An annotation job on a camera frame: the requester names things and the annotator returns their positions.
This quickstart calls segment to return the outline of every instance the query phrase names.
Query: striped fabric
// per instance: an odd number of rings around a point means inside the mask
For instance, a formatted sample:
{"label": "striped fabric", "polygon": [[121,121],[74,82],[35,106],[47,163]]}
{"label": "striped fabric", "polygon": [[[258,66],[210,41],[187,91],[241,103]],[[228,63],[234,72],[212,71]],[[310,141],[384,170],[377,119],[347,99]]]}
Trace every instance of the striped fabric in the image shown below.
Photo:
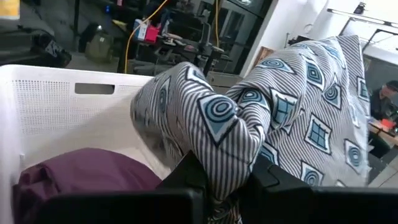
{"label": "striped fabric", "polygon": [[197,155],[213,191],[210,223],[240,222],[234,191],[257,156],[309,185],[366,184],[369,100],[356,36],[278,50],[226,96],[180,63],[149,81],[131,108],[143,140],[171,163]]}

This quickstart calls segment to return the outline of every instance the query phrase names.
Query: purple fabric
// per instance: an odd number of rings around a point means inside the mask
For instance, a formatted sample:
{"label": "purple fabric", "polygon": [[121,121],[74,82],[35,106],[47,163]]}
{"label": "purple fabric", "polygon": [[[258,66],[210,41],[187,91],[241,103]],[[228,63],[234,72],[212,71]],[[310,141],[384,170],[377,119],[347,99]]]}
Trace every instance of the purple fabric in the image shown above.
{"label": "purple fabric", "polygon": [[116,152],[68,152],[22,172],[14,186],[15,222],[33,223],[40,206],[60,194],[152,190],[160,182],[144,164]]}

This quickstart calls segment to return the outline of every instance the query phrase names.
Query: yellow cable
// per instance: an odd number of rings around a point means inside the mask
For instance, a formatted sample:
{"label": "yellow cable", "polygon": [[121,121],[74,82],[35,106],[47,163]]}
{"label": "yellow cable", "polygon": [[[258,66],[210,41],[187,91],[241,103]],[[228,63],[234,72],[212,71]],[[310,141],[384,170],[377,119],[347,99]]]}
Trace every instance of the yellow cable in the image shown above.
{"label": "yellow cable", "polygon": [[218,44],[218,0],[216,0],[216,43],[217,43],[217,47],[219,47]]}
{"label": "yellow cable", "polygon": [[139,24],[130,34],[129,40],[127,41],[127,46],[126,46],[126,58],[124,59],[124,73],[127,74],[127,58],[129,55],[129,47],[130,47],[130,41],[131,38],[133,37],[134,33],[139,29],[141,25],[146,23],[149,19],[151,19],[162,7],[164,4],[166,4],[168,0],[165,0],[156,10],[152,15],[150,15],[146,20],[144,20],[141,24]]}

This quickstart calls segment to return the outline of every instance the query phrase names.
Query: basket handle hole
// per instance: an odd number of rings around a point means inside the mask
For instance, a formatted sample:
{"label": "basket handle hole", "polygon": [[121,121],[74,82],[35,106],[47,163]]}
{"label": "basket handle hole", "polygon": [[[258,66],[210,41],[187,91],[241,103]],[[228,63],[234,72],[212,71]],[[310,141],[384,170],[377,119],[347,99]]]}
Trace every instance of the basket handle hole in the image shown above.
{"label": "basket handle hole", "polygon": [[76,83],[76,94],[89,95],[112,95],[114,93],[114,85],[95,84],[95,83]]}

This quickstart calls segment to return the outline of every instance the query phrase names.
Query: laundry basket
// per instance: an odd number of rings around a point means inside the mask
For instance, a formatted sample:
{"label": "laundry basket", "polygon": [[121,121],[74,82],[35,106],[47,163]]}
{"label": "laundry basket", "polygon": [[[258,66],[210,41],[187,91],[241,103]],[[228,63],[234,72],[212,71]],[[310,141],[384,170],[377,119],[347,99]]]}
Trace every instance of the laundry basket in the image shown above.
{"label": "laundry basket", "polygon": [[0,67],[0,224],[12,223],[11,188],[21,171],[75,149],[120,152],[164,178],[167,169],[146,148],[130,119],[132,97],[151,78]]}

